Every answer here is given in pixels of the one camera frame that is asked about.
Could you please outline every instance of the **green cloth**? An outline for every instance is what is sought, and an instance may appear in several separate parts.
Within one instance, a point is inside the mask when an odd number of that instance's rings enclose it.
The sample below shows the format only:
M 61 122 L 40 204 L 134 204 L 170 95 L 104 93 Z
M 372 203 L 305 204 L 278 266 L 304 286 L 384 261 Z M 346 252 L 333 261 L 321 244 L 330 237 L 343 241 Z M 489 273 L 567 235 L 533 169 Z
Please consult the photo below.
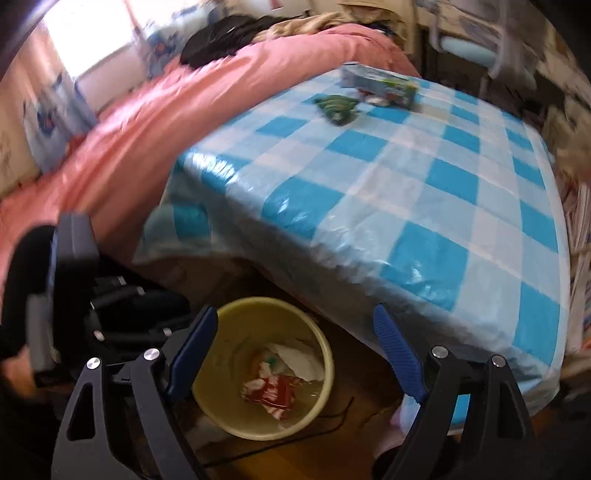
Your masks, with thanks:
M 314 103 L 331 123 L 340 126 L 353 120 L 359 101 L 344 95 L 329 95 L 315 98 Z

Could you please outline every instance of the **metal screw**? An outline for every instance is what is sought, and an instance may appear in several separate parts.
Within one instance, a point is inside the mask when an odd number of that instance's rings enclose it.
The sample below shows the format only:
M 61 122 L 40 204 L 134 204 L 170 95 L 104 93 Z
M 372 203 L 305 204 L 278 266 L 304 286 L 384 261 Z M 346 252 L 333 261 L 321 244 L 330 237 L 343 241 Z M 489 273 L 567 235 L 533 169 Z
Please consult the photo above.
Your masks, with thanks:
M 150 348 L 144 352 L 144 358 L 146 360 L 156 360 L 160 356 L 160 350 L 157 348 Z
M 492 364 L 495 367 L 503 368 L 507 364 L 507 360 L 505 360 L 504 356 L 493 355 L 492 356 Z
M 447 348 L 445 348 L 444 346 L 437 345 L 433 347 L 431 353 L 435 358 L 445 358 L 449 354 L 449 350 L 447 350 Z
M 86 368 L 88 368 L 89 370 L 94 370 L 95 368 L 98 368 L 99 365 L 100 358 L 97 358 L 95 356 L 86 362 Z

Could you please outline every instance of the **wall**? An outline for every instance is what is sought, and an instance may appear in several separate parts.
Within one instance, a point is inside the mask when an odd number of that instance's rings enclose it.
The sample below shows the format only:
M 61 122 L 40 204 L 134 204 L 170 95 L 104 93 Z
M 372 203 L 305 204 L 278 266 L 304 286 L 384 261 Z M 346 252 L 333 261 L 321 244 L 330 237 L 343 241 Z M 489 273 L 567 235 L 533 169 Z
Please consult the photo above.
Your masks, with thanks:
M 78 87 L 92 109 L 99 111 L 147 79 L 146 67 L 133 46 L 126 46 L 78 78 Z

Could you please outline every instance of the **curtain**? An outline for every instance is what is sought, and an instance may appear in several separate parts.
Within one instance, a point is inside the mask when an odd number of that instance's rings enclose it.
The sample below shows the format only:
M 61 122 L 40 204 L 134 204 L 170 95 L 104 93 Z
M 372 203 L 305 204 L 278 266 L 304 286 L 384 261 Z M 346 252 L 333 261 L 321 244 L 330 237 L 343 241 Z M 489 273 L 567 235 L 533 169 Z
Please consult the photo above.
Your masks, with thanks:
M 0 102 L 14 124 L 22 125 L 22 132 L 7 133 L 5 139 L 11 136 L 14 141 L 9 143 L 17 144 L 24 133 L 29 156 L 42 173 L 55 170 L 97 121 L 66 72 L 43 22 L 2 79 Z M 12 156 L 11 165 L 20 162 L 26 164 L 27 159 Z

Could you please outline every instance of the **pink bedsheet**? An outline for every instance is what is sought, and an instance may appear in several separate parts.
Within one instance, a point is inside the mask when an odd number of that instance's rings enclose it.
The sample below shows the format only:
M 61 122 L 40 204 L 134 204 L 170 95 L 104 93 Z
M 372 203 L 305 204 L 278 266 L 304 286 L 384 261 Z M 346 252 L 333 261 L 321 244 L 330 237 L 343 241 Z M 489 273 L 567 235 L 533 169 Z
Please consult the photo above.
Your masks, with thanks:
M 235 57 L 196 71 L 178 67 L 142 87 L 111 109 L 59 171 L 0 203 L 0 291 L 21 235 L 54 223 L 63 211 L 89 213 L 101 250 L 128 261 L 183 150 L 270 96 L 346 61 L 418 76 L 386 36 L 351 24 L 250 45 Z

